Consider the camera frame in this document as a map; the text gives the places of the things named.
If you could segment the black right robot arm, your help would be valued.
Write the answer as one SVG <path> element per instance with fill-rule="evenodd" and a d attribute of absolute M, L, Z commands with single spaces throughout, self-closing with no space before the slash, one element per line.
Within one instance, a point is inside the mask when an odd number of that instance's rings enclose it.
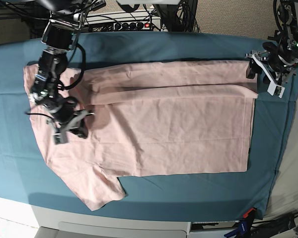
<path fill-rule="evenodd" d="M 67 132 L 86 139 L 88 130 L 84 118 L 93 113 L 76 110 L 78 99 L 63 97 L 60 91 L 76 87 L 82 80 L 86 69 L 86 52 L 78 43 L 78 38 L 88 13 L 95 4 L 93 0 L 40 0 L 38 3 L 50 12 L 48 24 L 41 42 L 47 47 L 38 61 L 38 72 L 30 89 L 29 98 L 36 106 L 42 106 L 47 114 L 47 124 L 54 130 L 56 144 L 68 141 Z M 81 51 L 81 70 L 78 79 L 69 86 L 61 80 L 61 74 L 67 69 L 67 53 Z"/>

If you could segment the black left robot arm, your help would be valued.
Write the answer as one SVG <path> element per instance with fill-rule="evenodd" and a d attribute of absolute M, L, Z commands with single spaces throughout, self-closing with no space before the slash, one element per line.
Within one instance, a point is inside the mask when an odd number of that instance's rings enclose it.
<path fill-rule="evenodd" d="M 298 22 L 295 6 L 298 0 L 274 0 L 273 14 L 277 30 L 274 36 L 262 44 L 263 51 L 252 50 L 246 57 L 249 66 L 246 77 L 253 79 L 256 74 L 267 70 L 265 83 L 270 77 L 278 85 L 283 85 L 296 73 L 298 64 Z"/>

